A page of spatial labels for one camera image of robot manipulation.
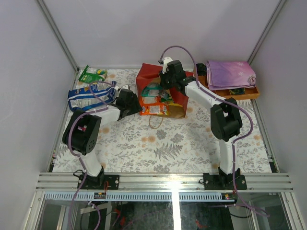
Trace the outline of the green Fox's candy bag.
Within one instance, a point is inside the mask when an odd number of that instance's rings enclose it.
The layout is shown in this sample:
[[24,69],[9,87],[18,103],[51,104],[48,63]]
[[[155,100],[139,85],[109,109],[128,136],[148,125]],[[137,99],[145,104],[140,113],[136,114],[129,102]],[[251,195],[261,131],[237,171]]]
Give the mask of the green Fox's candy bag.
[[106,69],[95,69],[87,65],[80,74],[78,81],[90,84],[96,81],[104,81],[106,76]]

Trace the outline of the blue white snack packet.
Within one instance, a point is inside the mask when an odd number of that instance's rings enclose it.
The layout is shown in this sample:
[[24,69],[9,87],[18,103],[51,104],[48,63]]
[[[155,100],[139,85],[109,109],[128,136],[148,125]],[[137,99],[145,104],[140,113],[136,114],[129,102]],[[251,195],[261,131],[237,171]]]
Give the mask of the blue white snack packet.
[[76,110],[89,111],[98,108],[104,103],[112,103],[118,96],[118,86],[116,81],[108,83],[95,83],[91,87],[83,87],[68,92],[68,105],[72,112]]

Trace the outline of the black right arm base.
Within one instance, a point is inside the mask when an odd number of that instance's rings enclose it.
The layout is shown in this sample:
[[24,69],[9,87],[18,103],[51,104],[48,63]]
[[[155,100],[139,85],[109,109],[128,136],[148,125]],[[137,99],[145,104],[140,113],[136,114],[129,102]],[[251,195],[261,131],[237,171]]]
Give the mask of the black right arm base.
[[218,174],[204,173],[203,182],[205,190],[234,190],[234,184],[237,190],[247,190],[246,179],[240,168],[235,171],[234,180],[233,173],[226,174],[218,168]]

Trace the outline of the red brown paper bag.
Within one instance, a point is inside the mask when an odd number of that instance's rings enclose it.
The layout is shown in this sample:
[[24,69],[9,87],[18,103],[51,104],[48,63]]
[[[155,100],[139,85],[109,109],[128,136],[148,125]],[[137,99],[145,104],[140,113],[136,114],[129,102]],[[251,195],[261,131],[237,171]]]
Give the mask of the red brown paper bag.
[[163,89],[160,85],[162,67],[142,64],[136,77],[137,95],[141,116],[182,119],[186,116],[188,97],[175,88]]

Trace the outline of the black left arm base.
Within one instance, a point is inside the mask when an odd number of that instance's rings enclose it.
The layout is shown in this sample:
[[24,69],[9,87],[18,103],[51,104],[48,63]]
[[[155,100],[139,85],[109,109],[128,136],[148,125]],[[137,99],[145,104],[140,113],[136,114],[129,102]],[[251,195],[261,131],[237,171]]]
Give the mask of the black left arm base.
[[101,169],[101,172],[98,176],[87,176],[83,184],[83,178],[85,173],[82,170],[77,170],[73,173],[73,176],[78,178],[78,187],[83,190],[118,190],[120,176],[115,174],[105,174],[104,169]]

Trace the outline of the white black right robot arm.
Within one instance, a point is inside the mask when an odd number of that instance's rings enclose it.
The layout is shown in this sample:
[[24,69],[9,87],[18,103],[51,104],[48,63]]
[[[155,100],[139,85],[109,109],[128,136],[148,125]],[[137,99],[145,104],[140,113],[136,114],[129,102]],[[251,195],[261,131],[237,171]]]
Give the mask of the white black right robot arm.
[[174,88],[210,112],[211,131],[219,140],[220,147],[219,185],[224,189],[231,188],[236,183],[232,174],[236,170],[232,144],[242,127],[236,100],[225,99],[201,86],[195,77],[186,75],[179,60],[165,57],[159,63],[163,65],[159,73],[160,85],[165,90]]

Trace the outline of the orange Fox's candy bag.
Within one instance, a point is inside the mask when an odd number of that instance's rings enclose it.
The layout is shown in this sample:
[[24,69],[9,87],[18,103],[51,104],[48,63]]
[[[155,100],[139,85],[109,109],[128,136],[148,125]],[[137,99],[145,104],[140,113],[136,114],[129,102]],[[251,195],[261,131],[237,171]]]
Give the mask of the orange Fox's candy bag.
[[168,105],[165,103],[143,104],[140,115],[169,115]]

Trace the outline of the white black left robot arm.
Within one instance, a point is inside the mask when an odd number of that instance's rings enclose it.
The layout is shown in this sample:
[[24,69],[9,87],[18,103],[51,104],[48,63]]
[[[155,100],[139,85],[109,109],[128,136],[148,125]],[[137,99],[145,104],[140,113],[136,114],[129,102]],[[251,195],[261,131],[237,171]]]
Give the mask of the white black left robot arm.
[[94,189],[104,186],[104,168],[99,163],[95,146],[101,126],[119,121],[142,110],[138,96],[129,89],[120,89],[113,103],[104,104],[98,111],[76,110],[62,137],[71,154],[78,158],[83,177]]

